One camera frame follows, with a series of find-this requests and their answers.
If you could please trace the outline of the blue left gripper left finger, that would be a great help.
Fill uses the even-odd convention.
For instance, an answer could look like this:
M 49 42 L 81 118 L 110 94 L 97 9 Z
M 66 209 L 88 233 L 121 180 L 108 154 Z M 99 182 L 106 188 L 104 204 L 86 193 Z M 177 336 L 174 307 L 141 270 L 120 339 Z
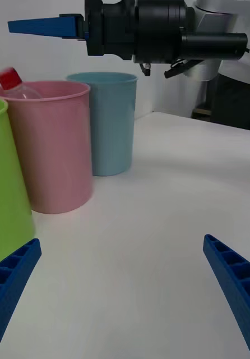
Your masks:
M 40 257 L 40 242 L 34 238 L 0 262 L 0 342 Z

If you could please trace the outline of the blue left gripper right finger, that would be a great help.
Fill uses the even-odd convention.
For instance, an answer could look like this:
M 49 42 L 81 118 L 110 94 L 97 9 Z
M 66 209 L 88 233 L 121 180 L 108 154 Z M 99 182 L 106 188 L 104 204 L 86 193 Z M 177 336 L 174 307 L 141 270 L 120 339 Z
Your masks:
M 205 254 L 250 351 L 250 262 L 210 234 Z

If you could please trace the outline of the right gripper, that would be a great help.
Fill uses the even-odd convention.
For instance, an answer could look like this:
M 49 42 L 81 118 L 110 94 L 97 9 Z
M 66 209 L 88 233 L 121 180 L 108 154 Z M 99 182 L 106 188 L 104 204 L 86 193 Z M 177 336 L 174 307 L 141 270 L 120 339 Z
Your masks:
M 135 49 L 135 12 L 135 1 L 85 1 L 87 39 L 81 14 L 9 21 L 8 29 L 14 34 L 86 40 L 89 56 L 112 54 L 131 59 Z

